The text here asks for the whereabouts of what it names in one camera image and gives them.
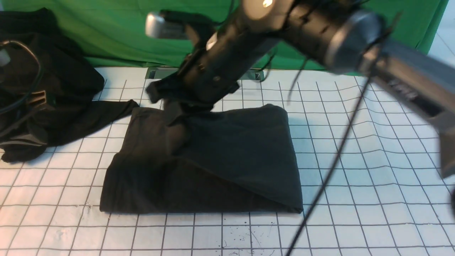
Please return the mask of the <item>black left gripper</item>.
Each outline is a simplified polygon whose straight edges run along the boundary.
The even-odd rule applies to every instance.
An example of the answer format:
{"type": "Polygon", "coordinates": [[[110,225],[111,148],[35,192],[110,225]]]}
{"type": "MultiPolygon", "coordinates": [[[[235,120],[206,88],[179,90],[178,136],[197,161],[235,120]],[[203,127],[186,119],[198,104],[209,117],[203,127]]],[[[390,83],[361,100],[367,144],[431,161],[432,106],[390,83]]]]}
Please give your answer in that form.
{"type": "Polygon", "coordinates": [[[48,107],[47,92],[45,90],[33,92],[26,100],[26,107],[31,111],[40,111],[48,107]]]}

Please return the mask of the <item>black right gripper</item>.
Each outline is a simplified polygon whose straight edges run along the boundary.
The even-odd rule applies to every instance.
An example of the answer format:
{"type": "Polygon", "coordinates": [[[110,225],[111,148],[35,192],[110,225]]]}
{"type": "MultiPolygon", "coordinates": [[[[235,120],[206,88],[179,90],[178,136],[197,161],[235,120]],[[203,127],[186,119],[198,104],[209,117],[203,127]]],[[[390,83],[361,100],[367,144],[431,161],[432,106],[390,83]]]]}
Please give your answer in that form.
{"type": "Polygon", "coordinates": [[[184,106],[211,107],[239,88],[238,80],[278,43],[268,34],[255,34],[234,21],[215,31],[210,25],[187,24],[185,34],[194,47],[179,69],[146,88],[151,102],[166,100],[164,122],[183,125],[184,106]]]}

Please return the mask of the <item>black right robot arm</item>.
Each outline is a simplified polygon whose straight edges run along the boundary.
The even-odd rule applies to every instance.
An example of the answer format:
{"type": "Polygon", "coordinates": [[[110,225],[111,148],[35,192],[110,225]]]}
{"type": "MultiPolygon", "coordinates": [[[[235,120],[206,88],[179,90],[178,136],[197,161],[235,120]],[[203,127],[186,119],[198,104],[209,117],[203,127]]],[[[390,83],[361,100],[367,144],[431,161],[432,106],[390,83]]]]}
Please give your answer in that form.
{"type": "Polygon", "coordinates": [[[392,26],[359,0],[241,0],[218,29],[207,16],[149,13],[146,35],[189,39],[177,72],[152,82],[151,102],[171,104],[168,119],[209,109],[278,42],[333,74],[356,72],[414,111],[439,133],[442,178],[454,174],[454,68],[389,38],[392,26]]]}

